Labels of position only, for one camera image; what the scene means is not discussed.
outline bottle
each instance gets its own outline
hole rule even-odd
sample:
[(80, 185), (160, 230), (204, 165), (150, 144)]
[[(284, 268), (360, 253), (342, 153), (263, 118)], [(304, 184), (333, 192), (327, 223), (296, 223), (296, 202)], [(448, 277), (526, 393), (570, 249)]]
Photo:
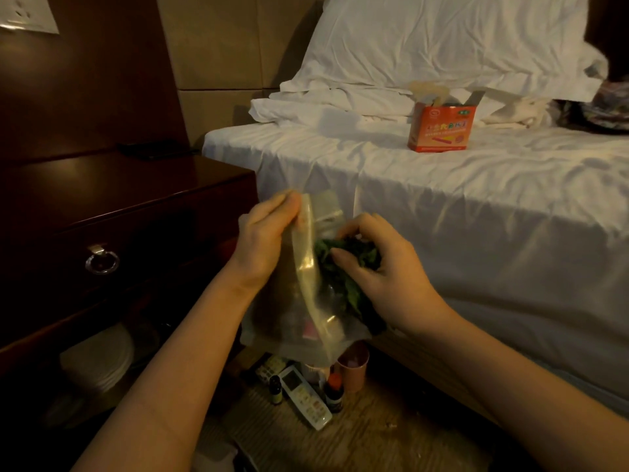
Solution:
[(325, 386), (323, 387), (325, 394), (325, 403), (330, 409), (330, 412), (337, 413), (343, 409), (343, 394), (345, 389), (343, 388), (343, 380), (339, 373), (331, 373)]
[(271, 393), (273, 405), (277, 406), (282, 402), (282, 383), (278, 375), (271, 376), (271, 379), (269, 379), (269, 392)]

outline remote control screen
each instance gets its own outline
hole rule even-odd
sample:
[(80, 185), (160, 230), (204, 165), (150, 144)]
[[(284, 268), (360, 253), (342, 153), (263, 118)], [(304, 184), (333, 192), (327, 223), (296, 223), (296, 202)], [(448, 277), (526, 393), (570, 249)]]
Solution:
[(291, 391), (295, 390), (301, 384), (301, 380), (295, 371), (291, 371), (285, 375), (282, 380), (284, 381), (284, 384), (286, 384), (286, 387)]

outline forearm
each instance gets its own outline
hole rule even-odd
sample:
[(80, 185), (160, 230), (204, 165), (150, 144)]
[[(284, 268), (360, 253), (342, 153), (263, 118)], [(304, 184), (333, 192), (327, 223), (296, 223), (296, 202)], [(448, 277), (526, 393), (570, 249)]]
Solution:
[(254, 296), (235, 288), (229, 271), (217, 275), (99, 431), (76, 470), (189, 470), (209, 402)]
[(629, 470), (629, 422), (435, 302), (444, 321), (417, 332), (549, 470)]

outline white wall socket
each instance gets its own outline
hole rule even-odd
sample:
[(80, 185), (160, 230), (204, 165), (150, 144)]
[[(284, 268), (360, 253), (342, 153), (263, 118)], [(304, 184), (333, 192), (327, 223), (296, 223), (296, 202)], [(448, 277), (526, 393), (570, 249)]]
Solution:
[(48, 0), (0, 0), (0, 27), (59, 33)]

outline person's left arm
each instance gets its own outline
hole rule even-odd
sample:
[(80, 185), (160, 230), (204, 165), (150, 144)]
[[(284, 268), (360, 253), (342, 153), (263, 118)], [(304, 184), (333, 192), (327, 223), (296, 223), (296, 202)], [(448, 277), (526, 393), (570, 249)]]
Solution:
[(277, 265), (296, 192), (240, 220), (236, 250), (74, 465), (74, 471), (189, 471), (238, 325)]

